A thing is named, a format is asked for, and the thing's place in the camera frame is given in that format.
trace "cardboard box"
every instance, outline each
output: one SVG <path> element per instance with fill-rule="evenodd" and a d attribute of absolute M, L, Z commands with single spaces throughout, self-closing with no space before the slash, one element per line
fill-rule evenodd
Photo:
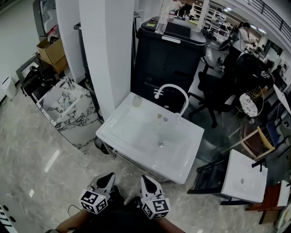
<path fill-rule="evenodd" d="M 50 44 L 47 39 L 44 39 L 36 48 L 40 54 L 41 60 L 51 64 L 58 74 L 68 66 L 61 39 L 58 39 L 53 44 Z"/>

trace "white pillar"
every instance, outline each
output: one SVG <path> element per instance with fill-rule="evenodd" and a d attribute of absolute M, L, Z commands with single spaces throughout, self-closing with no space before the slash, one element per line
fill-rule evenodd
<path fill-rule="evenodd" d="M 130 92 L 134 0 L 79 0 L 94 90 L 106 120 Z"/>
<path fill-rule="evenodd" d="M 56 15 L 65 56 L 74 82 L 85 78 L 79 34 L 74 25 L 80 22 L 79 0 L 56 0 Z"/>
<path fill-rule="evenodd" d="M 198 25 L 197 25 L 197 27 L 199 29 L 202 29 L 204 19 L 205 19 L 206 15 L 208 14 L 208 5 L 209 5 L 209 0 L 204 0 L 203 7 L 202 7 L 200 17 L 199 17 L 199 21 L 198 21 Z"/>

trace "small sink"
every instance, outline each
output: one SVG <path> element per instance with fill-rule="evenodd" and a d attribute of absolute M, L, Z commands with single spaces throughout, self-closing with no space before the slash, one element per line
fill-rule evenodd
<path fill-rule="evenodd" d="M 254 203 L 264 199 L 268 168 L 260 166 L 252 168 L 254 160 L 231 150 L 222 194 Z"/>
<path fill-rule="evenodd" d="M 204 129 L 163 107 L 128 97 L 96 132 L 126 157 L 176 182 L 185 183 Z"/>
<path fill-rule="evenodd" d="M 72 90 L 68 83 L 60 87 L 64 81 L 59 81 L 37 102 L 38 107 L 48 114 L 53 125 L 61 121 L 62 117 L 74 107 L 83 94 L 74 82 L 71 84 Z"/>

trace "wheel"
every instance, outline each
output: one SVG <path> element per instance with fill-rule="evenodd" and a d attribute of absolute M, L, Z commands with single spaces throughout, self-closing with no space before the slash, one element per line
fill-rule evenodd
<path fill-rule="evenodd" d="M 215 128 L 217 126 L 217 123 L 216 122 L 213 122 L 212 123 L 212 128 Z"/>

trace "railing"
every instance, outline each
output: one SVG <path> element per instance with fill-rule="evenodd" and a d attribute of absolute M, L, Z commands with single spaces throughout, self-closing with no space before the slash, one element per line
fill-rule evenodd
<path fill-rule="evenodd" d="M 287 23 L 262 0 L 242 0 L 265 16 L 291 42 L 291 28 Z"/>

